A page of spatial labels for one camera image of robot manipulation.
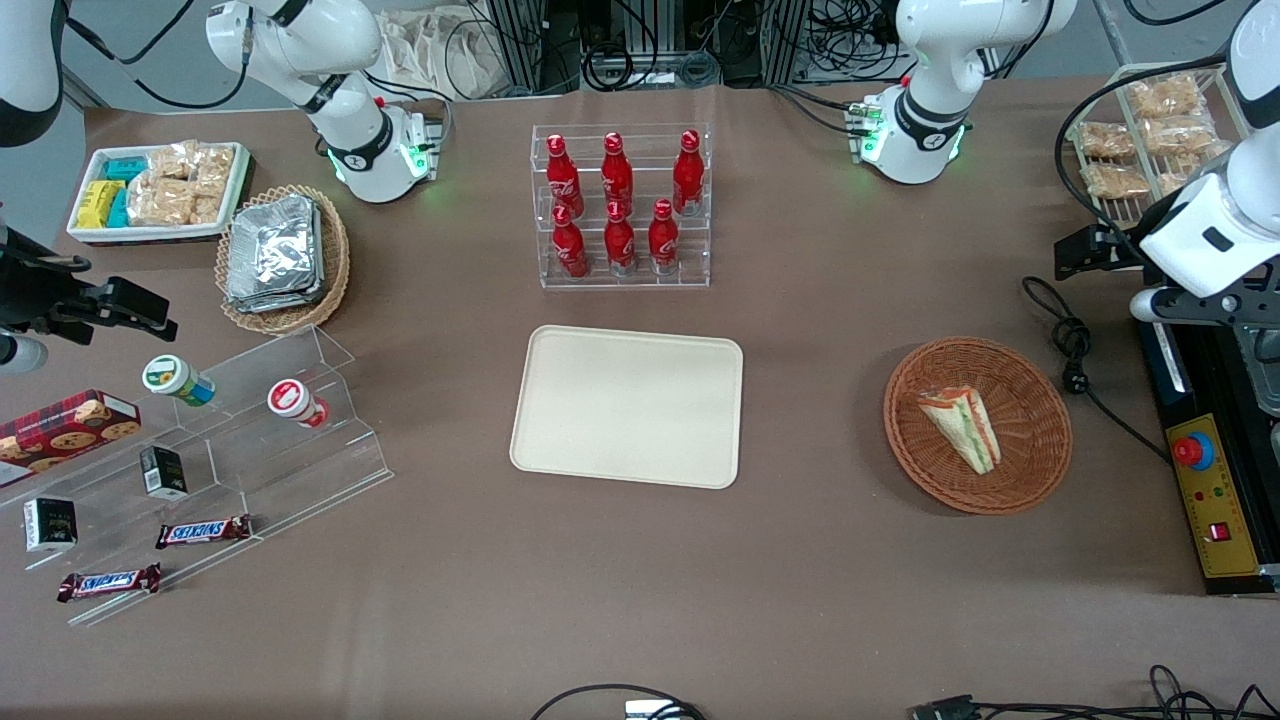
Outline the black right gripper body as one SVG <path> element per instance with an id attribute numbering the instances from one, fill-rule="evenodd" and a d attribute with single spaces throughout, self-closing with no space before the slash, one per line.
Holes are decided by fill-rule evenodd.
<path id="1" fill-rule="evenodd" d="M 19 333 L 49 333 L 58 306 L 87 287 L 76 278 L 92 268 L 81 256 L 63 256 L 13 228 L 3 231 L 1 325 Z"/>

